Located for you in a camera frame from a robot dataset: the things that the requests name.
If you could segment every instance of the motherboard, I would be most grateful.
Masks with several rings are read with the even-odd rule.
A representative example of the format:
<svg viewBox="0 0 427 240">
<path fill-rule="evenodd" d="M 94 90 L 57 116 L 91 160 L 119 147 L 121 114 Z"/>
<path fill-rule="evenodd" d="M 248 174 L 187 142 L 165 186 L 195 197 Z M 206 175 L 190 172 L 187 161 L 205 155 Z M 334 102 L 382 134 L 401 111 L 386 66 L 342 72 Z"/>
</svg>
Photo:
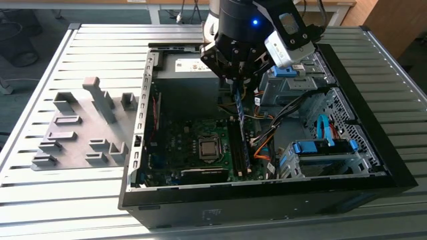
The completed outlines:
<svg viewBox="0 0 427 240">
<path fill-rule="evenodd" d="M 245 144 L 256 134 L 253 124 L 252 119 L 245 120 Z M 165 150 L 147 156 L 146 185 L 173 186 L 262 178 L 262 162 L 253 159 L 248 172 L 244 154 L 238 155 L 241 142 L 233 140 L 234 133 L 240 136 L 236 119 L 167 121 L 163 128 Z"/>
</svg>

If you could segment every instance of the slotted metal surface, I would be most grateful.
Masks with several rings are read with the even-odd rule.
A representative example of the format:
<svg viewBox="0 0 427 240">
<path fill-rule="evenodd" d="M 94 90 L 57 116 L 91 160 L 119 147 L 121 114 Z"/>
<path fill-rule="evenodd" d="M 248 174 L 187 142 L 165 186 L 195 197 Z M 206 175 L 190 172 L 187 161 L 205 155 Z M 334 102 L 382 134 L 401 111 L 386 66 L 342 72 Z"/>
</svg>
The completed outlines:
<svg viewBox="0 0 427 240">
<path fill-rule="evenodd" d="M 33 172 L 53 117 L 54 93 L 98 76 L 111 94 L 138 91 L 149 42 L 199 42 L 198 26 L 82 25 L 67 30 L 0 155 L 0 236 L 11 239 L 410 239 L 427 238 L 427 104 L 413 82 L 358 28 L 328 28 L 332 45 L 418 187 L 341 215 L 149 232 L 117 210 L 122 168 Z"/>
</svg>

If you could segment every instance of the green circuit board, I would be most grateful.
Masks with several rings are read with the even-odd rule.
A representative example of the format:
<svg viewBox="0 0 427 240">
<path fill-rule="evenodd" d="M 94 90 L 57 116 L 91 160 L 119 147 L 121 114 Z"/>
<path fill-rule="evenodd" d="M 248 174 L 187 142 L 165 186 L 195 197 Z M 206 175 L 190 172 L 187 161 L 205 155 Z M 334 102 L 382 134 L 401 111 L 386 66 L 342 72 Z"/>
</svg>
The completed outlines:
<svg viewBox="0 0 427 240">
<path fill-rule="evenodd" d="M 237 176 L 233 171 L 226 119 L 169 121 L 165 129 L 165 166 L 153 170 L 158 186 L 175 185 L 173 176 L 186 169 L 226 169 L 226 182 L 258 180 L 262 177 L 262 163 L 253 161 L 250 173 Z M 245 120 L 246 139 L 254 134 L 252 119 Z M 201 142 L 216 142 L 218 153 L 214 159 L 202 158 Z"/>
</svg>

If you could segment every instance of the cpu socket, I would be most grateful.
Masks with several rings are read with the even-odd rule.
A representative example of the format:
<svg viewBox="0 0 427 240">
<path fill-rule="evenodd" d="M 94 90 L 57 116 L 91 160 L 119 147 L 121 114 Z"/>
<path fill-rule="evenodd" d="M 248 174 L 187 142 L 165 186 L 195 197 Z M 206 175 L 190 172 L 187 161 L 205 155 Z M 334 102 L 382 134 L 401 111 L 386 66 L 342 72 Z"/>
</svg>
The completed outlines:
<svg viewBox="0 0 427 240">
<path fill-rule="evenodd" d="M 217 136 L 198 137 L 198 158 L 210 164 L 220 159 L 220 141 Z"/>
</svg>

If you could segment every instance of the label sticker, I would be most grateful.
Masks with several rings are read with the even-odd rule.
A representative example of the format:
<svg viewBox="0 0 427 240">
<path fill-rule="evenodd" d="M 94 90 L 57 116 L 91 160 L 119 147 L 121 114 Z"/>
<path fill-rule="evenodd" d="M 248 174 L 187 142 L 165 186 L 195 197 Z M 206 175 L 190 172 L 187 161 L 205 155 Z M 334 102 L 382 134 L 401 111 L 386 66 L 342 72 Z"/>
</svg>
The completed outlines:
<svg viewBox="0 0 427 240">
<path fill-rule="evenodd" d="M 197 58 L 179 58 L 174 61 L 174 72 L 209 72 L 210 69 Z"/>
<path fill-rule="evenodd" d="M 302 64 L 294 64 L 292 65 L 293 70 L 301 70 L 304 69 L 304 65 Z"/>
<path fill-rule="evenodd" d="M 261 106 L 261 99 L 258 97 L 254 97 L 254 105 Z"/>
<path fill-rule="evenodd" d="M 269 172 L 270 172 L 272 174 L 274 174 L 276 168 L 274 168 L 274 166 L 272 165 L 270 162 L 266 164 L 266 169 L 269 170 Z"/>
</svg>

